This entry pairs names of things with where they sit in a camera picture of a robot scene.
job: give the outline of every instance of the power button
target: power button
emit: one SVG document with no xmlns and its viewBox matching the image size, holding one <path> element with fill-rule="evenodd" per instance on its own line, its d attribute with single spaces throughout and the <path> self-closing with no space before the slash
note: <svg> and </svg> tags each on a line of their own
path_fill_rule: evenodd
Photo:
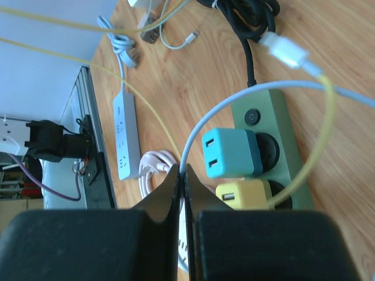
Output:
<svg viewBox="0 0 375 281">
<path fill-rule="evenodd" d="M 245 122 L 248 126 L 254 126 L 258 124 L 260 120 L 260 112 L 256 108 L 248 110 L 245 114 Z"/>
</svg>

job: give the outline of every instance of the green power strip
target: green power strip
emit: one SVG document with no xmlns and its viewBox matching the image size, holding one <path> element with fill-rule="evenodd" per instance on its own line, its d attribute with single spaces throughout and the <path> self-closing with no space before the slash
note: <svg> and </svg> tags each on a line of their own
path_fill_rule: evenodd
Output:
<svg viewBox="0 0 375 281">
<path fill-rule="evenodd" d="M 255 133 L 267 133 L 279 146 L 277 164 L 257 177 L 289 185 L 302 167 L 287 102 L 280 90 L 260 91 L 247 95 L 231 104 L 234 127 Z M 314 205 L 307 183 L 292 196 L 292 208 L 313 209 Z"/>
</svg>

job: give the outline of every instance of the yellow cable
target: yellow cable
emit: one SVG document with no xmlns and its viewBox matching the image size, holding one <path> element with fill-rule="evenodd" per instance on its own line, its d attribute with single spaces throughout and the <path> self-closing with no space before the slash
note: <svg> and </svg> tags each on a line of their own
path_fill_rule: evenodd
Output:
<svg viewBox="0 0 375 281">
<path fill-rule="evenodd" d="M 92 26 L 92 25 L 85 25 L 82 23 L 76 23 L 76 22 L 70 22 L 68 20 L 63 20 L 63 19 L 55 19 L 51 18 L 49 16 L 42 16 L 42 15 L 37 15 L 34 13 L 28 13 L 24 11 L 20 11 L 18 9 L 11 9 L 8 7 L 0 6 L 0 12 L 1 13 L 7 13 L 9 15 L 13 16 L 18 16 L 20 18 L 25 18 L 25 19 L 34 19 L 34 20 L 39 20 L 41 22 L 49 22 L 49 23 L 54 23 L 55 25 L 62 25 L 62 26 L 67 26 L 70 28 L 78 28 L 78 29 L 83 29 L 83 30 L 90 30 L 90 31 L 99 31 L 99 32 L 110 32 L 110 33 L 117 33 L 117 34 L 123 34 L 127 36 L 131 36 L 134 33 L 141 32 L 150 28 L 154 28 L 156 25 L 159 24 L 162 20 L 164 20 L 167 16 L 169 16 L 171 13 L 173 13 L 175 10 L 177 10 L 184 2 L 185 0 L 178 0 L 177 3 L 174 4 L 173 7 L 165 14 L 154 21 L 152 24 L 145 26 L 143 28 L 138 28 L 138 29 L 106 29 L 106 28 L 99 28 L 98 26 Z"/>
<path fill-rule="evenodd" d="M 175 153 L 176 155 L 181 159 L 181 154 L 180 154 L 180 151 L 179 149 L 177 148 L 177 145 L 175 143 L 175 141 L 173 140 L 173 137 L 171 135 L 171 133 L 168 131 L 166 125 L 164 124 L 163 120 L 161 119 L 161 117 L 159 116 L 159 114 L 157 113 L 157 111 L 152 107 L 152 105 L 142 96 L 142 94 L 140 92 L 138 92 L 130 83 L 126 82 L 124 79 L 122 79 L 118 74 L 114 73 L 113 71 L 99 65 L 99 64 L 95 64 L 95 63 L 92 63 L 90 61 L 87 61 L 87 60 L 82 60 L 82 59 L 79 59 L 78 57 L 72 57 L 72 56 L 68 56 L 66 54 L 60 54 L 60 53 L 56 53 L 56 52 L 53 52 L 53 51 L 48 51 L 48 50 L 45 50 L 45 49 L 40 49 L 40 48 L 37 48 L 37 47 L 33 47 L 33 46 L 30 46 L 30 45 L 26 45 L 26 44 L 22 44 L 22 43 L 19 43 L 19 42 L 16 42 L 16 41 L 12 41 L 12 40 L 8 40 L 8 39 L 5 39 L 5 38 L 1 38 L 0 37 L 0 42 L 4 42 L 4 43 L 8 43 L 8 44 L 12 44 L 12 45 L 15 45 L 15 46 L 18 46 L 18 47 L 22 47 L 22 48 L 26 48 L 26 49 L 29 49 L 29 50 L 33 50 L 33 51 L 37 51 L 37 52 L 41 52 L 41 53 L 44 53 L 44 54 L 50 54 L 52 56 L 56 56 L 56 57 L 62 57 L 64 59 L 68 59 L 68 60 L 74 60 L 74 61 L 78 61 L 80 63 L 83 63 L 83 64 L 88 64 L 89 66 L 91 67 L 96 67 L 100 70 L 104 70 L 105 72 L 113 75 L 114 77 L 120 79 L 122 82 L 125 83 L 125 85 L 127 85 L 129 87 L 129 89 L 135 93 L 135 95 L 140 98 L 145 104 L 146 106 L 151 110 L 151 112 L 154 114 L 154 116 L 156 117 L 156 119 L 158 120 L 158 122 L 160 123 L 161 127 L 163 128 L 165 134 L 167 135 L 169 141 L 171 142 L 172 146 L 173 146 L 173 149 L 175 150 Z"/>
<path fill-rule="evenodd" d="M 306 163 L 293 179 L 293 181 L 280 191 L 276 196 L 268 200 L 268 206 L 273 207 L 278 205 L 287 199 L 291 194 L 297 191 L 300 186 L 305 182 L 309 176 L 312 169 L 316 166 L 319 158 L 322 156 L 325 146 L 328 143 L 329 137 L 332 133 L 333 123 L 335 121 L 335 111 L 336 111 L 336 98 L 337 95 L 333 88 L 332 83 L 327 78 L 327 76 L 320 75 L 318 77 L 319 82 L 324 85 L 326 91 L 326 114 L 323 120 L 323 125 L 321 129 L 321 134 L 314 149 L 312 150 L 310 156 L 308 157 Z"/>
</svg>

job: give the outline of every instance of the teal usb charger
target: teal usb charger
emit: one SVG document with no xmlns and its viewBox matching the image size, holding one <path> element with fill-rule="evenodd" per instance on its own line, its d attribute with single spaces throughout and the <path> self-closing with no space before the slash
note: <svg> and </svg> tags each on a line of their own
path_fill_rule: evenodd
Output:
<svg viewBox="0 0 375 281">
<path fill-rule="evenodd" d="M 215 128 L 202 137 L 204 163 L 210 178 L 256 176 L 263 172 L 255 133 Z"/>
</svg>

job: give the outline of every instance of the wooden table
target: wooden table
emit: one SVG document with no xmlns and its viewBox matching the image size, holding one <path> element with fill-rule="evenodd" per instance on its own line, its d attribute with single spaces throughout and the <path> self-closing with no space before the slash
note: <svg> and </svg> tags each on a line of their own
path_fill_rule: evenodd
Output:
<svg viewBox="0 0 375 281">
<path fill-rule="evenodd" d="M 373 0 L 279 0 L 281 13 L 277 29 L 311 51 L 332 81 L 375 98 L 375 3 Z M 142 11 L 120 0 L 112 22 L 134 28 Z M 182 50 L 169 50 L 160 40 L 150 45 L 134 36 L 141 49 L 141 62 L 127 71 L 127 80 L 155 107 L 182 151 L 189 133 L 199 119 L 223 98 L 246 87 L 246 61 L 238 38 L 219 11 L 191 1 L 167 22 L 165 38 L 180 44 L 199 27 L 199 37 Z M 281 79 L 311 79 L 292 71 L 251 44 L 258 83 Z M 115 56 L 106 36 L 93 62 L 118 72 Z M 137 203 L 137 180 L 118 179 L 112 101 L 120 82 L 100 70 L 91 69 L 101 126 L 110 163 L 118 206 Z M 324 99 L 322 92 L 290 89 L 284 91 L 303 160 L 319 133 Z M 164 131 L 151 111 L 136 98 L 141 152 L 169 149 Z M 329 214 L 340 226 L 362 279 L 375 271 L 375 111 L 339 98 L 335 133 L 309 186 L 318 210 Z M 232 127 L 230 109 L 214 117 L 192 147 L 189 163 L 201 181 L 216 185 L 205 173 L 200 138 L 215 126 Z M 187 280 L 179 271 L 179 278 Z"/>
</svg>

